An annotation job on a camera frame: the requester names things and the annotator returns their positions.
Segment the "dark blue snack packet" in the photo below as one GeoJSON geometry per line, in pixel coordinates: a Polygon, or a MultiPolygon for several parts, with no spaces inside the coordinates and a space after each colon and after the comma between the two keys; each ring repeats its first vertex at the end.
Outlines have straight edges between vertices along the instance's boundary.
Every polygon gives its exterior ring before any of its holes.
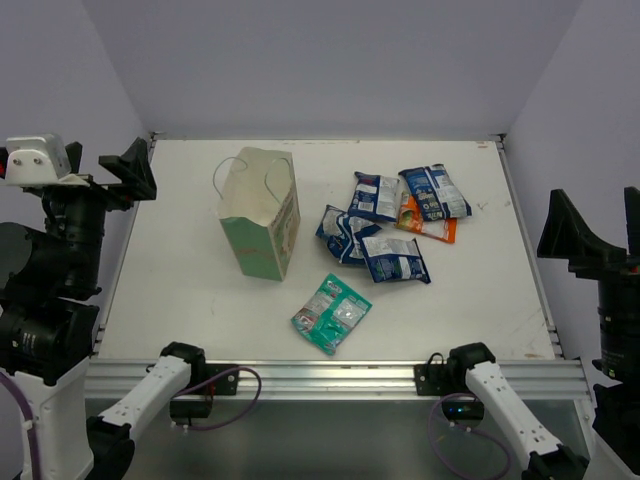
{"type": "Polygon", "coordinates": [[[365,265],[374,283],[409,280],[431,283],[415,239],[361,237],[360,245],[365,265]]]}

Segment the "green paper gift bag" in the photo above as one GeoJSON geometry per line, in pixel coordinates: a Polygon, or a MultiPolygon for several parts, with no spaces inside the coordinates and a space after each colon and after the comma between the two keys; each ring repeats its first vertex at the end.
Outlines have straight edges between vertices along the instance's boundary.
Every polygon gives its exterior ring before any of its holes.
{"type": "Polygon", "coordinates": [[[238,261],[250,277],[286,277],[300,226],[300,208],[291,153],[244,147],[218,166],[229,166],[219,196],[217,217],[238,261]]]}

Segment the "green snack packet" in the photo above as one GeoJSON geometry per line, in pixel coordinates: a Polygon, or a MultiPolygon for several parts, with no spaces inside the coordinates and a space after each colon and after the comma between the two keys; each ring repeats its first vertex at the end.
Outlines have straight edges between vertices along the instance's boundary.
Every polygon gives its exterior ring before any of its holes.
{"type": "Polygon", "coordinates": [[[308,342],[333,356],[371,309],[371,302],[328,274],[291,323],[308,342]]]}

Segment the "blue white snack packet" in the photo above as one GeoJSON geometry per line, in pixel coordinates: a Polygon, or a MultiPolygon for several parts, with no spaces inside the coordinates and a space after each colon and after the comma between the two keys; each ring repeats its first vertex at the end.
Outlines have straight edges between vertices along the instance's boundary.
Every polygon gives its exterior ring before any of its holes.
{"type": "Polygon", "coordinates": [[[472,209],[451,180],[443,164],[401,170],[403,178],[426,222],[472,216],[472,209]]]}
{"type": "Polygon", "coordinates": [[[399,179],[360,171],[354,176],[356,186],[347,213],[371,221],[394,222],[399,179]]]}
{"type": "Polygon", "coordinates": [[[327,205],[315,236],[325,243],[340,264],[364,266],[360,239],[374,236],[381,230],[379,225],[370,220],[327,205]]]}

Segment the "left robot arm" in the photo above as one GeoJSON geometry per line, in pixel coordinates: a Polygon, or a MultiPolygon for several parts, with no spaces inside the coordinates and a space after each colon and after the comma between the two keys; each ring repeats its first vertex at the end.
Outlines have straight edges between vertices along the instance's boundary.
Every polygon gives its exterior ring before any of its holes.
{"type": "MultiPolygon", "coordinates": [[[[101,185],[80,173],[82,146],[46,134],[9,139],[1,176],[38,196],[46,228],[1,226],[1,382],[22,415],[25,479],[120,479],[137,441],[172,400],[212,397],[244,372],[232,364],[208,374],[204,351],[173,342],[119,402],[85,414],[85,377],[93,351],[97,275],[107,212],[125,211],[157,194],[147,142],[135,139],[121,155],[100,158],[115,177],[101,185]]],[[[635,479],[630,395],[599,387],[594,449],[575,454],[553,436],[511,387],[486,345],[432,355],[414,370],[416,389],[438,396],[436,409],[468,398],[482,405],[507,436],[503,452],[525,479],[635,479]]]]}

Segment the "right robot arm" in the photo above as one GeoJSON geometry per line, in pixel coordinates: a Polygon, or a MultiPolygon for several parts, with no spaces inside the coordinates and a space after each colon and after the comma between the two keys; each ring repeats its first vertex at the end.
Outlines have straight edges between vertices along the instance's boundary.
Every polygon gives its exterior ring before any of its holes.
{"type": "Polygon", "coordinates": [[[504,378],[483,343],[451,350],[445,379],[475,395],[511,444],[524,479],[636,479],[639,476],[639,191],[624,190],[627,245],[612,245],[588,227],[568,195],[550,194],[537,246],[543,259],[567,261],[569,272],[598,286],[600,358],[594,367],[613,380],[596,384],[595,451],[575,454],[551,434],[504,378]]]}

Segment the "orange snack packet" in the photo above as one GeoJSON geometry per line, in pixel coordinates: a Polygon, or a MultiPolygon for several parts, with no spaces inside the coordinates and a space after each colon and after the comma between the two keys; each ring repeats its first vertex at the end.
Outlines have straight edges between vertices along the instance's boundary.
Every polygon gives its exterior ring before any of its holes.
{"type": "Polygon", "coordinates": [[[446,219],[425,221],[412,195],[404,191],[401,195],[400,207],[395,222],[397,229],[420,234],[447,244],[456,241],[457,220],[446,219]]]}

